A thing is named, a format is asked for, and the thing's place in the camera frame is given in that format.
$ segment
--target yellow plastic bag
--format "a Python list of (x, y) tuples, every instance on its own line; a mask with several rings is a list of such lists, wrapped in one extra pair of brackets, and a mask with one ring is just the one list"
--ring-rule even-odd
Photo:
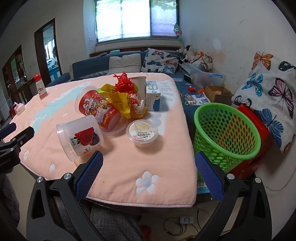
[(101, 87), (102, 91), (107, 92), (108, 101), (126, 118), (141, 119), (147, 112), (147, 107), (144, 107), (142, 113), (138, 115), (130, 103), (130, 95), (128, 93), (120, 93), (115, 91), (116, 88), (110, 84), (105, 84)]

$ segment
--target butterfly blanket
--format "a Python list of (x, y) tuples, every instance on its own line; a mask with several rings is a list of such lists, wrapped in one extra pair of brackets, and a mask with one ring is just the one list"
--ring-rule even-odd
[[(139, 76), (129, 73), (128, 77)], [(95, 150), (104, 164), (88, 198), (109, 204), (141, 207), (191, 207), (196, 199), (197, 170), (186, 117), (175, 82), (166, 74), (141, 73), (156, 80), (161, 91), (160, 111), (144, 117), (158, 127), (159, 136), (148, 147), (137, 147), (125, 135), (104, 137), (103, 145), (71, 162), (59, 142), (56, 125), (83, 117), (74, 108), (80, 91), (87, 86), (114, 85), (112, 75), (64, 83), (47, 88), (48, 96), (34, 96), (26, 110), (13, 118), (17, 129), (5, 142), (28, 126), (34, 137), (22, 146), (20, 160), (29, 170), (46, 179), (61, 178), (85, 163)]]
[(174, 74), (178, 65), (178, 56), (148, 48), (141, 72)]
[(261, 119), (284, 153), (295, 136), (294, 105), (296, 67), (269, 53), (257, 52), (246, 82), (232, 97), (245, 104)]

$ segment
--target pink tablecloth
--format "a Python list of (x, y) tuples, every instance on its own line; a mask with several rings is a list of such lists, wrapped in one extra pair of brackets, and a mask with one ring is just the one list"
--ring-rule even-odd
[[(145, 118), (158, 126), (160, 135), (146, 148), (135, 146), (125, 134), (104, 138), (104, 144), (97, 148), (104, 155), (104, 164), (88, 198), (129, 206), (190, 207), (196, 198), (197, 171), (176, 85), (166, 74), (137, 73), (128, 77), (139, 75), (159, 83), (161, 112), (149, 112)], [(26, 110), (14, 117), (17, 129), (5, 141), (32, 126), (35, 136), (22, 147), (22, 164), (46, 179), (73, 172), (92, 153), (71, 162), (60, 145), (56, 124), (83, 117), (75, 111), (74, 101), (85, 86), (100, 88), (116, 82), (109, 75), (48, 88), (48, 97), (40, 100), (34, 96)]]

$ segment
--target red yarn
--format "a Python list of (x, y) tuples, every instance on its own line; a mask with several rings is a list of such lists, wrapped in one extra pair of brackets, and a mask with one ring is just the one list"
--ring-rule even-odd
[(123, 72), (120, 76), (115, 74), (113, 77), (116, 77), (118, 79), (118, 83), (115, 84), (116, 91), (128, 94), (135, 93), (135, 86), (125, 72)]

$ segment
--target red snack cup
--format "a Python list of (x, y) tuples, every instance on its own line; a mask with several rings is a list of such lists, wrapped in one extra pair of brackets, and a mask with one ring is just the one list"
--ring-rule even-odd
[(75, 109), (84, 115), (93, 115), (98, 124), (111, 131), (119, 122), (121, 113), (114, 108), (95, 86), (84, 88), (75, 100)]

